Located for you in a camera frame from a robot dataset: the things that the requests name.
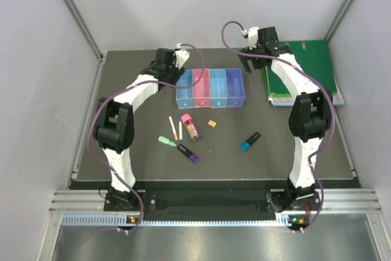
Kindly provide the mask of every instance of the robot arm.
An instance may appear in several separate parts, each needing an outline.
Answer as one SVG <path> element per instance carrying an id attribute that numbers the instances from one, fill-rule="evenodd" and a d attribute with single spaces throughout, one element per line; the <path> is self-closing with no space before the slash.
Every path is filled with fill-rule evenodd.
<path id="1" fill-rule="evenodd" d="M 146 99 L 163 87 L 158 83 L 137 85 L 144 81 L 176 84 L 185 72 L 183 65 L 188 59 L 189 52 L 180 45 L 177 45 L 175 50 L 159 48 L 149 68 L 143 70 L 128 86 L 134 86 L 135 89 L 116 96 L 99 116 L 93 136 L 99 142 L 109 164 L 130 187 L 133 187 L 136 182 L 130 163 L 130 145 L 134 138 L 133 113 Z M 105 100 L 105 98 L 100 100 L 98 108 Z M 130 190 L 118 180 L 115 172 L 111 171 L 111 186 L 114 191 L 122 193 L 126 198 Z"/>
<path id="2" fill-rule="evenodd" d="M 244 31 L 249 46 L 241 52 L 278 57 L 288 61 L 294 67 L 301 69 L 288 45 L 279 45 L 274 27 L 259 29 L 251 28 Z M 289 93 L 295 98 L 295 103 L 289 118 L 289 127 L 294 136 L 295 148 L 293 168 L 285 187 L 283 201 L 275 205 L 275 210 L 284 210 L 288 205 L 303 203 L 314 195 L 315 179 L 308 162 L 309 156 L 319 149 L 326 130 L 331 125 L 331 112 L 327 101 L 319 88 L 288 64 L 276 59 L 260 59 L 257 57 L 239 56 L 244 69 L 251 72 L 249 61 L 254 69 L 265 66 L 281 79 Z M 315 168 L 316 157 L 312 157 L 312 167 Z"/>

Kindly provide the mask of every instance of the green binder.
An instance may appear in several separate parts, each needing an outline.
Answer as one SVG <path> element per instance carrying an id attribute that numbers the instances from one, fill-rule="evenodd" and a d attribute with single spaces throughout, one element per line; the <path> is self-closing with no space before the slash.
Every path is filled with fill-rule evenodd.
<path id="1" fill-rule="evenodd" d="M 289 44 L 303 71 L 315 78 L 326 90 L 336 95 L 337 85 L 327 42 L 324 40 L 280 42 L 281 45 L 285 43 Z M 270 68 L 266 67 L 263 70 L 263 78 L 269 98 L 291 97 L 288 89 Z"/>

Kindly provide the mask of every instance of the white wall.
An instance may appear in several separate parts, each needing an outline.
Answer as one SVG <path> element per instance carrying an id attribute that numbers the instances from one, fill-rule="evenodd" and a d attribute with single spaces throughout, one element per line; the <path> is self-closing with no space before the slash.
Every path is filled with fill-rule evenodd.
<path id="1" fill-rule="evenodd" d="M 0 252 L 32 260 L 97 59 L 62 0 L 0 0 Z"/>
<path id="2" fill-rule="evenodd" d="M 177 43 L 221 48 L 224 23 L 276 26 L 282 40 L 323 39 L 343 0 L 74 0 L 101 51 Z M 227 31 L 243 46 L 237 28 Z"/>
<path id="3" fill-rule="evenodd" d="M 362 180 L 376 189 L 391 227 L 390 20 L 390 0 L 356 0 L 330 46 Z"/>

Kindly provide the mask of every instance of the marker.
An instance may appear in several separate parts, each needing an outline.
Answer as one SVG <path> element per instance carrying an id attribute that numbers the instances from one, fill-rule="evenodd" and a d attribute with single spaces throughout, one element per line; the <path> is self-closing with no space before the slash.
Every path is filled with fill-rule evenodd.
<path id="1" fill-rule="evenodd" d="M 247 151 L 247 149 L 250 148 L 250 146 L 251 146 L 252 144 L 254 144 L 255 141 L 256 141 L 257 139 L 259 139 L 260 137 L 261 137 L 261 134 L 258 133 L 258 132 L 256 131 L 251 137 L 249 137 L 249 138 L 247 139 L 246 142 L 244 142 L 244 143 L 240 146 L 240 149 L 242 149 L 242 151 Z"/>
<path id="2" fill-rule="evenodd" d="M 181 120 L 181 116 L 179 116 L 179 141 L 182 142 L 183 141 L 183 134 L 182 134 L 182 120 Z"/>
<path id="3" fill-rule="evenodd" d="M 169 116 L 169 120 L 170 120 L 170 124 L 171 124 L 172 133 L 174 134 L 174 138 L 177 141 L 178 140 L 178 135 L 177 135 L 177 131 L 175 130 L 175 125 L 174 125 L 174 122 L 172 121 L 172 117 L 171 116 Z"/>
<path id="4" fill-rule="evenodd" d="M 172 147 L 176 147 L 176 146 L 177 146 L 176 143 L 170 141 L 170 139 L 167 139 L 167 138 L 165 138 L 165 137 L 163 137 L 163 136 L 160 136 L 160 137 L 158 138 L 158 141 L 159 141 L 160 143 L 163 143 L 163 144 L 165 144 L 165 145 L 169 145 L 169 146 L 172 146 Z"/>
<path id="5" fill-rule="evenodd" d="M 179 144 L 177 146 L 177 149 L 184 155 L 186 156 L 187 158 L 189 158 L 191 161 L 193 161 L 193 163 L 198 163 L 198 161 L 200 161 L 200 158 L 194 154 L 193 152 L 191 152 L 189 149 L 187 149 L 184 145 L 182 144 Z"/>

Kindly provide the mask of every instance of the blue plastic bin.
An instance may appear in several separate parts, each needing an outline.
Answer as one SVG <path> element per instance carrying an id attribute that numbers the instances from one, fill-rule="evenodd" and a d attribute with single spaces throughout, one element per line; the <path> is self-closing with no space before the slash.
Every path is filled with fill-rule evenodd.
<path id="1" fill-rule="evenodd" d="M 228 92 L 225 70 L 210 70 L 210 107 L 227 107 Z"/>
<path id="2" fill-rule="evenodd" d="M 186 70 L 177 82 L 177 86 L 190 86 L 193 83 L 193 71 Z M 179 109 L 194 108 L 193 88 L 177 89 L 176 101 Z"/>
<path id="3" fill-rule="evenodd" d="M 226 68 L 225 74 L 227 75 L 227 107 L 243 107 L 244 102 L 246 101 L 246 94 L 244 93 L 241 69 Z"/>

